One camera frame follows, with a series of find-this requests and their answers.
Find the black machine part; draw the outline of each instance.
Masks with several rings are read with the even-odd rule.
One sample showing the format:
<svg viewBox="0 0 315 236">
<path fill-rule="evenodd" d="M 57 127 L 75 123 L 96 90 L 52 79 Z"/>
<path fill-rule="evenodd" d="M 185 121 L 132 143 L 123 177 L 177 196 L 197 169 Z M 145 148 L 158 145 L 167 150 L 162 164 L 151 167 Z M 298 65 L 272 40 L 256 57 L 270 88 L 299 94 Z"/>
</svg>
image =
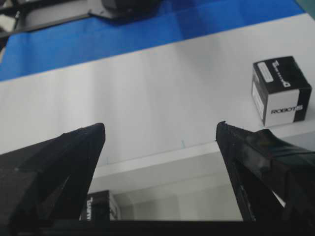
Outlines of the black machine part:
<svg viewBox="0 0 315 236">
<path fill-rule="evenodd" d="M 221 122 L 217 142 L 244 220 L 315 225 L 315 153 Z M 283 208 L 272 193 L 286 204 Z"/>
<path fill-rule="evenodd" d="M 79 221 L 104 142 L 95 124 L 0 155 L 0 235 L 314 235 L 314 153 L 224 122 L 217 142 L 244 222 Z"/>
<path fill-rule="evenodd" d="M 0 235 L 79 219 L 105 142 L 103 124 L 0 155 Z"/>
</svg>

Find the black metal bar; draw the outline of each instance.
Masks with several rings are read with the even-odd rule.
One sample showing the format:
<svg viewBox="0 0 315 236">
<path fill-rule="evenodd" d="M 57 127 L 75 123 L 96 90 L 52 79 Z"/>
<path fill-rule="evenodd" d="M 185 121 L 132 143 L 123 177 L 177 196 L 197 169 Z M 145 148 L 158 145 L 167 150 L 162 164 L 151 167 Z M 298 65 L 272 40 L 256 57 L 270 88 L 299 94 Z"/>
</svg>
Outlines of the black metal bar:
<svg viewBox="0 0 315 236">
<path fill-rule="evenodd" d="M 102 140 L 102 130 L 98 129 L 93 136 L 88 136 L 82 144 L 71 153 L 73 156 L 86 156 L 86 159 L 78 159 L 75 166 L 72 166 L 71 175 L 67 179 L 61 195 L 54 205 L 49 219 L 78 219 L 81 214 L 84 200 L 86 199 L 93 173 L 97 161 L 92 161 L 91 157 L 99 157 L 104 140 Z"/>
<path fill-rule="evenodd" d="M 307 233 L 289 222 L 193 222 L 193 221 L 110 221 L 87 222 L 62 220 L 45 223 L 36 230 L 21 230 L 18 236 L 149 236 L 149 235 L 291 235 Z"/>
<path fill-rule="evenodd" d="M 84 18 L 88 18 L 88 17 L 90 17 L 89 14 L 83 14 L 83 15 L 65 18 L 65 19 L 58 20 L 58 21 L 52 21 L 52 22 L 37 25 L 37 26 L 21 28 L 21 29 L 17 29 L 17 30 L 11 31 L 11 32 L 3 32 L 3 33 L 0 33 L 0 40 L 6 40 L 9 38 L 9 36 L 11 36 L 13 34 L 40 30 L 40 29 L 44 29 L 44 28 L 47 28 L 50 26 L 56 26 L 56 25 L 60 25 L 60 24 L 66 23 L 66 22 L 76 21 L 76 20 L 80 20 L 80 19 L 84 19 Z"/>
<path fill-rule="evenodd" d="M 217 125 L 216 138 L 243 217 L 298 218 L 306 227 L 315 225 L 314 152 L 286 143 L 268 129 L 253 133 L 225 122 Z M 286 208 L 285 219 L 271 190 L 294 205 Z"/>
</svg>

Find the white label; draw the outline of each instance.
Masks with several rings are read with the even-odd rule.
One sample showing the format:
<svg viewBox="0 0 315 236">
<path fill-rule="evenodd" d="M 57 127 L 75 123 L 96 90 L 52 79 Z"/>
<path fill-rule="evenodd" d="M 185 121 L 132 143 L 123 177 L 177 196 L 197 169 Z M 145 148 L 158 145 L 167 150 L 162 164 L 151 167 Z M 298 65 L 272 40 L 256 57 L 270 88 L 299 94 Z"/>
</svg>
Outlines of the white label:
<svg viewBox="0 0 315 236">
<path fill-rule="evenodd" d="M 264 77 L 265 81 L 267 83 L 273 82 L 274 78 L 272 78 L 272 75 L 270 74 L 270 71 L 269 71 L 266 63 L 260 62 L 257 65 L 258 65 L 260 72 L 262 74 L 262 77 Z"/>
<path fill-rule="evenodd" d="M 295 113 L 303 109 L 298 106 L 299 89 L 270 94 L 266 111 L 265 126 L 294 122 Z"/>
<path fill-rule="evenodd" d="M 256 107 L 259 111 L 260 117 L 261 117 L 261 119 L 263 119 L 265 106 L 261 101 L 261 98 L 259 96 L 259 93 L 257 91 L 255 83 L 252 84 L 252 97 L 254 98 L 254 101 L 255 101 Z"/>
</svg>

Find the white wall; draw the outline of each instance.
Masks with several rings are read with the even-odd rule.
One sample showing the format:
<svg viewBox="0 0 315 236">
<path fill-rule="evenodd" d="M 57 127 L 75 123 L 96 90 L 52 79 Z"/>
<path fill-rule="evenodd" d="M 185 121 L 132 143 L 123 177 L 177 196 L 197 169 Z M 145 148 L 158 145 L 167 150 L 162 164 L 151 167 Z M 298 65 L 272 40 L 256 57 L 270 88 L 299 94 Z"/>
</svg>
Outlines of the white wall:
<svg viewBox="0 0 315 236">
<path fill-rule="evenodd" d="M 125 206 L 122 216 L 124 220 L 242 220 L 231 185 Z"/>
</svg>

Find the metal frame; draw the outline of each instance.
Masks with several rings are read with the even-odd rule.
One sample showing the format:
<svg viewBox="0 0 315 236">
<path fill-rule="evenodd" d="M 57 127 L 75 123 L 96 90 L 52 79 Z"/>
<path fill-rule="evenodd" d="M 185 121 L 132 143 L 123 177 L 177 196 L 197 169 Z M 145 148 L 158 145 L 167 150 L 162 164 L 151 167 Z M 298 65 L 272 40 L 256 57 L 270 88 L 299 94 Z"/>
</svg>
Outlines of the metal frame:
<svg viewBox="0 0 315 236">
<path fill-rule="evenodd" d="M 11 0 L 12 6 L 2 7 L 0 8 L 0 15 L 4 14 L 10 17 L 16 18 L 17 22 L 21 17 L 26 17 L 29 11 L 34 9 L 39 9 L 47 6 L 52 6 L 60 3 L 71 2 L 71 1 L 79 1 L 79 0 L 31 0 L 24 3 L 19 3 L 17 0 Z M 31 27 L 24 27 L 21 29 L 15 29 L 11 32 L 2 32 L 0 33 L 0 41 L 6 42 L 9 36 L 21 32 L 30 32 L 35 30 L 44 29 L 47 27 L 60 25 L 66 22 L 75 21 L 90 17 L 92 15 L 108 18 L 108 19 L 115 19 L 125 16 L 130 16 L 136 13 L 146 12 L 155 6 L 160 0 L 146 0 L 143 3 L 141 2 L 141 6 L 136 6 L 135 8 L 123 8 L 123 9 L 113 9 L 113 8 L 106 8 L 103 5 L 102 0 L 85 0 L 87 9 L 86 13 L 78 14 L 77 16 L 73 17 L 65 17 L 61 20 L 51 21 L 45 24 L 39 24 L 36 26 Z"/>
<path fill-rule="evenodd" d="M 18 236 L 164 236 L 164 235 L 292 235 L 299 233 L 288 222 L 193 222 L 193 221 L 75 221 L 41 222 L 24 228 Z"/>
</svg>

